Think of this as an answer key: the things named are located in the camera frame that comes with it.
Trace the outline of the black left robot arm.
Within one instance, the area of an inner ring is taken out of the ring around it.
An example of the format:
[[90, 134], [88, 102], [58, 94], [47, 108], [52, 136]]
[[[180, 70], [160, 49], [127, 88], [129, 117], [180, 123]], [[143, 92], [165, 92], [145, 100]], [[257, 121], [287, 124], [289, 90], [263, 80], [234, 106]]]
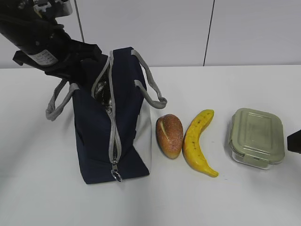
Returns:
[[2, 0], [0, 33], [19, 49], [13, 60], [68, 79], [81, 75], [82, 61], [99, 62], [97, 45], [73, 40], [56, 20], [71, 14], [68, 0]]

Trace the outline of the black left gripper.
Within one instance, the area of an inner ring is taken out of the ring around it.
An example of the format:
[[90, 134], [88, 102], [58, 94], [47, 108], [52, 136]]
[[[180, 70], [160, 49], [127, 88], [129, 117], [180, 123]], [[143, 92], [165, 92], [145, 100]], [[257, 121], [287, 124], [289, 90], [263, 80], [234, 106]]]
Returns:
[[100, 61], [102, 57], [102, 51], [96, 44], [71, 39], [61, 24], [13, 23], [12, 30], [19, 48], [13, 57], [17, 64], [50, 72], [67, 67], [73, 60], [80, 61], [68, 66], [67, 73], [72, 82], [91, 90], [94, 61]]

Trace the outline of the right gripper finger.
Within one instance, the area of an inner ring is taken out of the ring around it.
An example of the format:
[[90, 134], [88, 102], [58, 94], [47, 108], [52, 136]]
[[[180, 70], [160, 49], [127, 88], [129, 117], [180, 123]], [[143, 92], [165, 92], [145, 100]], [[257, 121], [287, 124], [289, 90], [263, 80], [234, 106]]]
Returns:
[[301, 130], [287, 137], [287, 149], [290, 152], [301, 154]]

